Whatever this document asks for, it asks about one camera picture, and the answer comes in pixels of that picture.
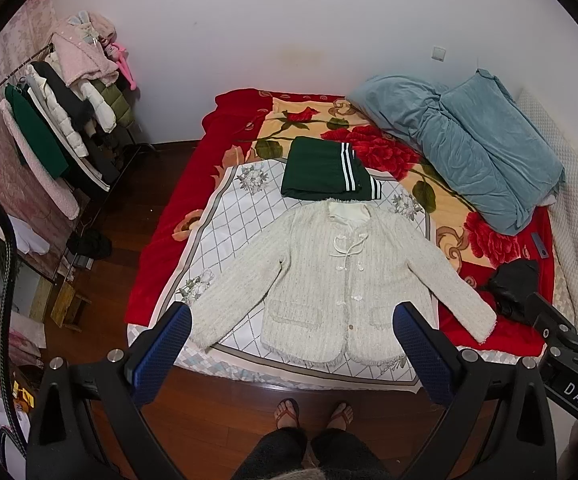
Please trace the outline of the person's foot in sandal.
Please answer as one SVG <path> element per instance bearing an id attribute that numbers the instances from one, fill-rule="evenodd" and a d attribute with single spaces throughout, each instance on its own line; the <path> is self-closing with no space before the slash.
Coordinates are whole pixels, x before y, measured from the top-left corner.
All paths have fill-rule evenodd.
<path id="1" fill-rule="evenodd" d="M 274 411 L 274 422 L 277 429 L 299 428 L 300 416 L 299 406 L 295 399 L 287 398 L 281 400 Z"/>
<path id="2" fill-rule="evenodd" d="M 354 411 L 351 404 L 341 401 L 334 409 L 327 424 L 328 429 L 347 431 L 354 419 Z"/>

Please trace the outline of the small wooden stool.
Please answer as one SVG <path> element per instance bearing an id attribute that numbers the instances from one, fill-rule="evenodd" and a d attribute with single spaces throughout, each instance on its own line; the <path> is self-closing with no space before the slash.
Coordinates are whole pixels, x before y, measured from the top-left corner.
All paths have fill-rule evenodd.
<path id="1" fill-rule="evenodd" d="M 82 313 L 90 304 L 91 300 L 79 294 L 68 281 L 63 281 L 50 311 L 50 318 L 59 328 L 81 333 Z"/>

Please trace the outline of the white quilted pillow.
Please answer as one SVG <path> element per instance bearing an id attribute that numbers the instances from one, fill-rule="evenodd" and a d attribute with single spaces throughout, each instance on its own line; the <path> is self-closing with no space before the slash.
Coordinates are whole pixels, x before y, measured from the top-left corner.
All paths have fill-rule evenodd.
<path id="1" fill-rule="evenodd" d="M 528 90 L 520 92 L 517 104 L 554 150 L 566 174 L 556 201 L 548 207 L 556 252 L 554 306 L 578 333 L 578 153 Z"/>

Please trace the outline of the white diamond pattern sheet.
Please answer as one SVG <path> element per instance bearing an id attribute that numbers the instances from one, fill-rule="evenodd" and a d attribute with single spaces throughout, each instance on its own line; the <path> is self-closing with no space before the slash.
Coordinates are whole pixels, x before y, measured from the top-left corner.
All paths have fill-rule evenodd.
<path id="1" fill-rule="evenodd" d="M 249 162 L 226 169 L 198 221 L 172 275 L 155 303 L 151 320 L 157 322 L 170 304 L 191 304 L 261 229 L 299 200 L 282 196 L 285 173 L 281 159 Z M 185 342 L 176 366 L 215 377 L 301 390 L 395 390 L 416 392 L 415 370 L 406 359 L 388 365 L 364 365 L 344 356 L 332 365 L 315 366 L 288 361 L 264 347 L 261 339 L 263 308 L 256 306 L 210 350 Z"/>

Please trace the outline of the folded dark green garment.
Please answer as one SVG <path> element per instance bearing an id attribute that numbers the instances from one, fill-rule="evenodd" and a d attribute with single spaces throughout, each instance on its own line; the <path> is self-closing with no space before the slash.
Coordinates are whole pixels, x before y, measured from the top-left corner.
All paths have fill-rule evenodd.
<path id="1" fill-rule="evenodd" d="M 350 143 L 299 136 L 291 143 L 280 193 L 296 200 L 380 200 L 382 187 Z"/>

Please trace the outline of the person's left foot in sandal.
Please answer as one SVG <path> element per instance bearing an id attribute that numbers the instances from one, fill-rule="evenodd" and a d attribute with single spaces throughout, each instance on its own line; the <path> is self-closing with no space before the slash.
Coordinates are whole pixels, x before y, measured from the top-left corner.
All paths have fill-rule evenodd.
<path id="1" fill-rule="evenodd" d="M 277 429 L 299 428 L 300 416 L 299 406 L 295 399 L 287 398 L 281 400 L 274 411 L 274 422 Z"/>

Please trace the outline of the dark green hanging garment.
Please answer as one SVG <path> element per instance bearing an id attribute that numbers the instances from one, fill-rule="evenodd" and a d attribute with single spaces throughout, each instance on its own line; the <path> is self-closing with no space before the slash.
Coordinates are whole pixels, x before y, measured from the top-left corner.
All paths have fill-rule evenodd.
<path id="1" fill-rule="evenodd" d="M 19 88 L 8 84 L 5 88 L 5 98 L 12 107 L 12 116 L 35 156 L 50 177 L 60 178 L 69 168 L 69 164 L 50 127 Z"/>

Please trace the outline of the blue grey duvet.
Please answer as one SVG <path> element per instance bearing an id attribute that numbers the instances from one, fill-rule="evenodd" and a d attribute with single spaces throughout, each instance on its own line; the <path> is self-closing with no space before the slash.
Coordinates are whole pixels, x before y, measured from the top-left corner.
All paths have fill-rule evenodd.
<path id="1" fill-rule="evenodd" d="M 377 76 L 347 99 L 381 131 L 423 154 L 499 234 L 522 231 L 566 180 L 554 149 L 487 70 L 454 88 Z"/>

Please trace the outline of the person's right foot in sandal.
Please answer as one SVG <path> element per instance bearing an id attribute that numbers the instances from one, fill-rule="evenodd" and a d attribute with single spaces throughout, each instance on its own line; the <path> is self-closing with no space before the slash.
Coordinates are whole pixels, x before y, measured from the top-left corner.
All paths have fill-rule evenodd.
<path id="1" fill-rule="evenodd" d="M 354 411 L 351 404 L 341 401 L 334 409 L 327 424 L 328 429 L 347 431 L 354 419 Z"/>

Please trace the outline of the white wall switch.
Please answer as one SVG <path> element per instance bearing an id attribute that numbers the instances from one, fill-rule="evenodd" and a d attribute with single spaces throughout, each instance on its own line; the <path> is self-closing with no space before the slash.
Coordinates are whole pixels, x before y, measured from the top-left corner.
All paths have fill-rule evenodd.
<path id="1" fill-rule="evenodd" d="M 442 47 L 433 47 L 431 58 L 433 61 L 443 62 L 446 57 L 446 50 Z"/>

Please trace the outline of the white tweed jacket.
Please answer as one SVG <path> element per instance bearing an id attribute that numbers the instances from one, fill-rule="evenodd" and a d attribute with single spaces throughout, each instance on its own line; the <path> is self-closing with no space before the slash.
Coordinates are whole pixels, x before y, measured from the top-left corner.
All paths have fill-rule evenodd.
<path id="1" fill-rule="evenodd" d="M 479 344 L 493 333 L 494 310 L 413 222 L 323 200 L 284 212 L 237 252 L 191 305 L 191 339 L 208 349 L 262 307 L 262 344 L 288 360 L 387 365 L 404 355 L 395 307 L 409 302 L 435 326 L 435 301 Z"/>

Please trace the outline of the blue phone on bed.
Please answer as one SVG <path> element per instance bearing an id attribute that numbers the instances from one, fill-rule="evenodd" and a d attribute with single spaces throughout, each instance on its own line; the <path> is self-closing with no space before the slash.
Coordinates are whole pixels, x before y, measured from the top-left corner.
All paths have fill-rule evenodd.
<path id="1" fill-rule="evenodd" d="M 531 237 L 539 257 L 542 259 L 548 259 L 549 252 L 540 236 L 536 232 L 532 232 Z"/>

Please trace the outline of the clothes rack with garments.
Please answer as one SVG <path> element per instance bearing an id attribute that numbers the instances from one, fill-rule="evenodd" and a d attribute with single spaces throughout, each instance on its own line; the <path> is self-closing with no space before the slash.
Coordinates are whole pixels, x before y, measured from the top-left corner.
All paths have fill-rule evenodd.
<path id="1" fill-rule="evenodd" d="M 120 44 L 117 29 L 116 39 L 105 48 L 119 70 L 117 81 L 109 87 L 101 80 L 87 79 L 67 86 L 50 32 L 45 46 L 1 83 L 0 110 L 24 166 L 57 209 L 74 220 L 80 216 L 83 203 L 112 190 L 137 151 L 133 136 L 136 120 L 128 95 L 138 86 L 130 69 L 129 51 Z M 54 133 L 69 164 L 60 178 L 50 177 L 21 133 L 5 98 L 8 84 L 24 92 Z"/>

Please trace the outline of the black cloth bundle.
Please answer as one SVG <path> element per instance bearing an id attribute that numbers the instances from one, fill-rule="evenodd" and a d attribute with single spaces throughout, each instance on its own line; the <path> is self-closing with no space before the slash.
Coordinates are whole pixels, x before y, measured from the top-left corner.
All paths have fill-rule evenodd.
<path id="1" fill-rule="evenodd" d="M 525 303 L 537 292 L 538 271 L 538 262 L 530 259 L 516 259 L 498 266 L 485 285 L 495 300 L 498 314 L 528 325 Z"/>

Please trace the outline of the pink hanging garment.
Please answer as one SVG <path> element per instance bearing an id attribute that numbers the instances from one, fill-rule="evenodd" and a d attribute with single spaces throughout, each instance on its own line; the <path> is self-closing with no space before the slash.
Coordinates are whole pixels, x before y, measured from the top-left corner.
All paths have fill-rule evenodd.
<path id="1" fill-rule="evenodd" d="M 106 87 L 119 76 L 118 66 L 105 48 L 117 33 L 114 24 L 95 12 L 79 11 L 60 21 L 50 32 L 67 86 L 81 79 L 101 80 Z"/>

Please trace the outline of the red floral blanket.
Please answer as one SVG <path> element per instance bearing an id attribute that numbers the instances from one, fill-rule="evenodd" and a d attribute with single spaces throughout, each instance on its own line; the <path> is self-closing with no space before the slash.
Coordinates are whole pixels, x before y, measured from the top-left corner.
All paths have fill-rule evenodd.
<path id="1" fill-rule="evenodd" d="M 155 233 L 140 254 L 136 280 L 124 315 L 126 323 L 144 326 L 149 324 L 155 303 L 184 248 L 183 243 L 175 240 L 173 236 L 175 226 L 186 214 L 200 208 L 204 197 L 213 191 L 224 176 L 229 162 L 241 162 L 250 157 L 252 139 L 261 128 L 262 118 L 259 115 L 248 116 L 247 108 L 254 106 L 259 113 L 265 113 L 271 105 L 272 99 L 266 94 L 255 90 L 234 90 L 219 96 L 215 110 L 204 117 L 204 137 L 178 179 Z M 322 201 L 314 200 L 304 205 Z M 366 200 L 335 201 L 370 204 Z M 490 294 L 479 294 L 473 285 L 466 281 L 464 275 L 458 275 L 494 310 Z M 449 308 L 440 301 L 435 301 L 433 305 L 438 321 L 433 327 L 444 327 L 447 337 L 454 344 L 479 350 L 488 350 L 494 344 L 501 344 L 505 352 L 515 356 L 538 356 L 543 351 L 544 344 L 536 330 L 498 316 L 493 333 L 479 344 L 462 327 Z"/>

